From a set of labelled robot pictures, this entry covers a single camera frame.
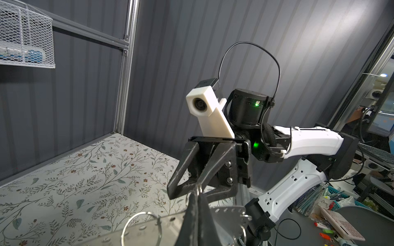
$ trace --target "floral tabletop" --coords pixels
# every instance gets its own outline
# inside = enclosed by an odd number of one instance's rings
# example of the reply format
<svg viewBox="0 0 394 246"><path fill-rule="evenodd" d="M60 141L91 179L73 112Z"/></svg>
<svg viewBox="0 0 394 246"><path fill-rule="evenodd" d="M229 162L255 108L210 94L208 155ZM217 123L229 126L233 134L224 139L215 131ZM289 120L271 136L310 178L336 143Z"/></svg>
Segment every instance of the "floral tabletop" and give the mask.
<svg viewBox="0 0 394 246"><path fill-rule="evenodd" d="M48 164L0 188L0 246L78 245L123 229L141 211L177 213L185 197L166 192L177 164L120 134Z"/></svg>

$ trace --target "calculator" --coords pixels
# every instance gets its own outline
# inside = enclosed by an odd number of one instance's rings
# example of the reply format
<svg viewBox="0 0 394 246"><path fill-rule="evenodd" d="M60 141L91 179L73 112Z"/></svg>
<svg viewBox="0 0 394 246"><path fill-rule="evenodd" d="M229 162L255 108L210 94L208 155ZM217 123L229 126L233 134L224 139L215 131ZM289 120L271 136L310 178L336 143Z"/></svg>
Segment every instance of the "calculator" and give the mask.
<svg viewBox="0 0 394 246"><path fill-rule="evenodd" d="M365 238L340 214L320 207L322 215L344 239L365 241Z"/></svg>

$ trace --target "bolt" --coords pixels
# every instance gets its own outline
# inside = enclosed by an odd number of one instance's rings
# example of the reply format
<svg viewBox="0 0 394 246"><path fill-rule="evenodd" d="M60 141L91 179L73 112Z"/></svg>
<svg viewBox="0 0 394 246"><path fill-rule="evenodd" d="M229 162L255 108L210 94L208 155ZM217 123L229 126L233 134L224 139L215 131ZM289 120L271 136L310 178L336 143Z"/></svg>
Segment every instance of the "bolt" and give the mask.
<svg viewBox="0 0 394 246"><path fill-rule="evenodd" d="M231 177L228 177L226 181L227 181L227 184L229 184L229 185L232 184L232 178Z"/></svg>

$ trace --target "leaf print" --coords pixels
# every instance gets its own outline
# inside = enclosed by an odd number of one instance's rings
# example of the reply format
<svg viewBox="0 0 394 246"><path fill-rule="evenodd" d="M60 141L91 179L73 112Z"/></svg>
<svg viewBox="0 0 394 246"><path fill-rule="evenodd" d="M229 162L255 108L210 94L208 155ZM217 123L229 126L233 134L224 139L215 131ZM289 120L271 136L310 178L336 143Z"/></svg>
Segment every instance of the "leaf print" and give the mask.
<svg viewBox="0 0 394 246"><path fill-rule="evenodd" d="M107 186L104 186L103 188L101 188L101 190L104 190L104 189L106 189L106 188L108 188L108 187L111 187L112 185L107 185Z"/></svg>
<svg viewBox="0 0 394 246"><path fill-rule="evenodd" d="M17 218L12 221L12 225L14 226L15 229L18 229L21 223L22 223L22 218Z"/></svg>
<svg viewBox="0 0 394 246"><path fill-rule="evenodd" d="M35 183L37 183L37 181L39 180L39 178L33 178L33 182L32 182L32 184L35 184Z"/></svg>
<svg viewBox="0 0 394 246"><path fill-rule="evenodd" d="M82 203L84 203L84 201L85 201L85 199L80 199L80 200L76 201L77 209L79 209L82 206Z"/></svg>
<svg viewBox="0 0 394 246"><path fill-rule="evenodd" d="M90 211L92 211L92 209L94 208L94 206L93 207L90 207L90 208L88 208L87 210L86 210L86 212L88 212L88 213L90 213Z"/></svg>
<svg viewBox="0 0 394 246"><path fill-rule="evenodd" d="M103 228L106 231L110 231L111 230L111 226L100 226L101 228Z"/></svg>

